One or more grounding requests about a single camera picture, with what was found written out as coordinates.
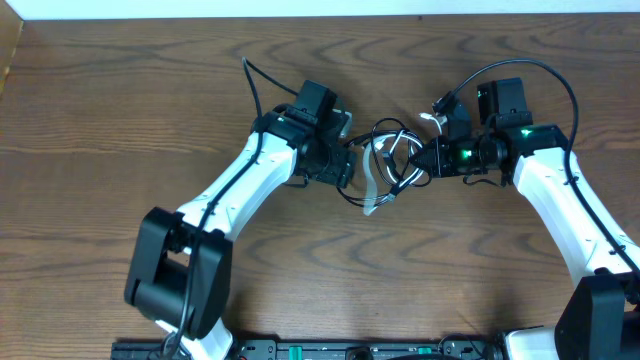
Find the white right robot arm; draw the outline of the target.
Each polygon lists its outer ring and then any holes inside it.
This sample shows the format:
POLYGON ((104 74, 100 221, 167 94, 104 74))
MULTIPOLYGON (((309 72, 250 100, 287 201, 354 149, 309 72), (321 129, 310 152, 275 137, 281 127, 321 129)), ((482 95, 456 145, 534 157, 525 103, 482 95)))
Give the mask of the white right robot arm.
POLYGON ((542 219, 574 291, 557 324, 505 333, 495 359, 636 359, 639 356, 639 247, 583 177, 568 138, 536 125, 520 79, 477 88, 481 134, 449 92, 433 110, 448 127, 410 161, 433 178, 501 173, 542 219))

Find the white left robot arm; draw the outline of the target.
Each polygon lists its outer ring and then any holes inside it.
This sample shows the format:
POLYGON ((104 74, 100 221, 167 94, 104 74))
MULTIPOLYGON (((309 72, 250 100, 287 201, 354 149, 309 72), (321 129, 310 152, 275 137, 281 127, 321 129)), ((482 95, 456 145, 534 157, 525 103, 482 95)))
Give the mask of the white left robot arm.
POLYGON ((329 88, 307 80, 291 104, 259 112, 235 161, 201 194, 141 221, 126 303, 162 327, 151 359, 224 359, 233 337, 222 314, 234 242, 264 200, 291 177, 345 188, 356 156, 340 139, 352 117, 329 88))

